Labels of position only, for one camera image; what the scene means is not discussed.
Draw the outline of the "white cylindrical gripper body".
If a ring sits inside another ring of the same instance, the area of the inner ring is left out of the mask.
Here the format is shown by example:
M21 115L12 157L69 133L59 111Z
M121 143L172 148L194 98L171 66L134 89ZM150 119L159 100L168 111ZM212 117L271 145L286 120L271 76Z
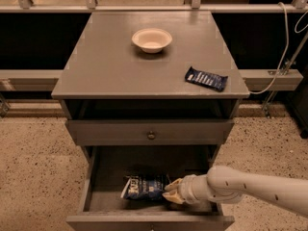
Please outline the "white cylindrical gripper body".
M180 196L187 204L196 204L206 200L206 177L187 175L178 188Z

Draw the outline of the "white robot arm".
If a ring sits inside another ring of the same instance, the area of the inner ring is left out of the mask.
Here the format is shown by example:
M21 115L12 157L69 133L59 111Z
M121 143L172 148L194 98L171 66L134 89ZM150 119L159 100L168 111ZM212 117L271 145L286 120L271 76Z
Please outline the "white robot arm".
M226 166L178 178L165 187L163 197L176 204L235 204L244 194L308 217L307 180L247 173Z

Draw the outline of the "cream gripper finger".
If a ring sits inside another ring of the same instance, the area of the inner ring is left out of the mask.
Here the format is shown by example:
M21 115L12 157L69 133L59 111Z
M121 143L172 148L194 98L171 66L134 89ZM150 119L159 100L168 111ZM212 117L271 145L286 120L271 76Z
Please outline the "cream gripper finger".
M170 192L170 191L176 190L181 182L182 182L182 178L178 178L174 180L173 182L165 186L165 191Z
M185 200L177 192L164 192L163 197L172 203L183 204Z

